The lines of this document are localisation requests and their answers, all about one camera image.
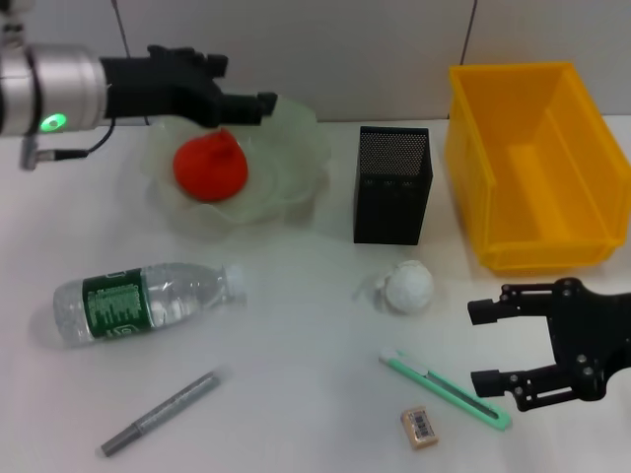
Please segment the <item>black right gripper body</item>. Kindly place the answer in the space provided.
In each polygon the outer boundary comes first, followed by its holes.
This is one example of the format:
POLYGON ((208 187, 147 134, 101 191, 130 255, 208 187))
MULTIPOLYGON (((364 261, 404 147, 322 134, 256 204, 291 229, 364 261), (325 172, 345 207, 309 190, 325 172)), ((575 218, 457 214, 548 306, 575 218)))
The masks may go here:
POLYGON ((630 368, 630 295, 602 295, 576 278, 554 283, 548 329, 555 363, 584 401, 604 397, 608 381, 630 368))

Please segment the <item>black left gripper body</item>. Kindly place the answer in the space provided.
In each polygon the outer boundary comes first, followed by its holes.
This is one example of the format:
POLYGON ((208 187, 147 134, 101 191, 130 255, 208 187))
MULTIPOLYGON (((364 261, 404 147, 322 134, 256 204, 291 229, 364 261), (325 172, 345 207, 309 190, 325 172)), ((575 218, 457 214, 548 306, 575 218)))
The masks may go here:
POLYGON ((101 63, 106 118, 173 115, 197 124, 218 122, 218 87, 202 66, 170 54, 101 63))

